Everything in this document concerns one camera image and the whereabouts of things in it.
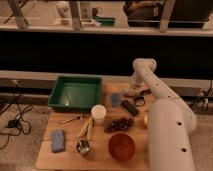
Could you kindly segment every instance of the paper cup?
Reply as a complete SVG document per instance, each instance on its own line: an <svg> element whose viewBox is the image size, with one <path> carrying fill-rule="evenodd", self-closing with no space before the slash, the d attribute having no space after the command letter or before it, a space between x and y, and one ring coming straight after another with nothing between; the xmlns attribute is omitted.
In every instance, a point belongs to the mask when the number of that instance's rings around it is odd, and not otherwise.
<svg viewBox="0 0 213 171"><path fill-rule="evenodd" d="M96 125L102 125L106 117L106 108L103 105L95 105L91 110Z"/></svg>

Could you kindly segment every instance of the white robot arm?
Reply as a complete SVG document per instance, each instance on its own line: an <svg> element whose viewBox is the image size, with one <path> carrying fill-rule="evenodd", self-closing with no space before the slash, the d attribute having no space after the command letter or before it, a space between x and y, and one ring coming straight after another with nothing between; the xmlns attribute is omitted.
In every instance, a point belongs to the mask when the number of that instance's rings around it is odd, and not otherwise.
<svg viewBox="0 0 213 171"><path fill-rule="evenodd" d="M196 128L197 119L182 98L153 72L154 59L138 58L129 93L134 94L144 82L156 101L148 113L148 143L151 171L194 171L188 133Z"/></svg>

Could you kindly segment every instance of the wooden bowl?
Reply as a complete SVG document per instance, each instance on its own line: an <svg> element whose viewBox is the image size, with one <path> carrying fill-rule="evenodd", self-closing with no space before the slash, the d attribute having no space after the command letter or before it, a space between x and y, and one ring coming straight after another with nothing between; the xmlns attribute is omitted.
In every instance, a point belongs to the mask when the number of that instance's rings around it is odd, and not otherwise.
<svg viewBox="0 0 213 171"><path fill-rule="evenodd" d="M127 134L118 133L110 138L108 150L115 160L128 161L135 153L135 143Z"/></svg>

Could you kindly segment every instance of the wooden table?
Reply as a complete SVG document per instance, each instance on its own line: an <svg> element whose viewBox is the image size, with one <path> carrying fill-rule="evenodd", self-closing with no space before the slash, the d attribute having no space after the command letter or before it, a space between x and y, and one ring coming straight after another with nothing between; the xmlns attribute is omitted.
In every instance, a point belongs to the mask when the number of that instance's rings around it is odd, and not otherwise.
<svg viewBox="0 0 213 171"><path fill-rule="evenodd" d="M109 100L111 93L120 93L128 88L127 83L107 83L103 85L102 104L107 108L107 117L104 125L112 119L122 116L129 117L129 113L123 109L112 108ZM49 117L47 128L43 137L40 152L36 162L37 169L53 170L140 170L148 171L148 146L147 130L143 125L143 116L148 111L150 104L154 101L152 95L145 97L146 105L139 107L140 114L135 117L135 124L125 133L132 137L135 142L136 151L131 160L128 162L118 162L108 153L108 141L115 133L105 133L103 126L94 126L93 137L89 142L91 150L86 156L81 156L76 150L77 133L82 127L85 120L75 120L70 123L59 125L58 121L76 117L78 113L63 114L52 113ZM63 129L65 131L65 148L64 152L52 153L51 151L51 131Z"/></svg>

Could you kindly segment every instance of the green plastic bin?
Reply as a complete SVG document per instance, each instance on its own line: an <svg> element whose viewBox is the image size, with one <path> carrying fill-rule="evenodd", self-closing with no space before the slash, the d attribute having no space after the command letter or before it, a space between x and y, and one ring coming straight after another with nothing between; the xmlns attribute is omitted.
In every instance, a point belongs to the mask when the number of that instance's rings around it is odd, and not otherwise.
<svg viewBox="0 0 213 171"><path fill-rule="evenodd" d="M98 77L59 76L48 100L56 111L88 112L101 103L102 79Z"/></svg>
<svg viewBox="0 0 213 171"><path fill-rule="evenodd" d="M101 23L101 26L114 26L115 18L113 17L93 17L94 20Z"/></svg>

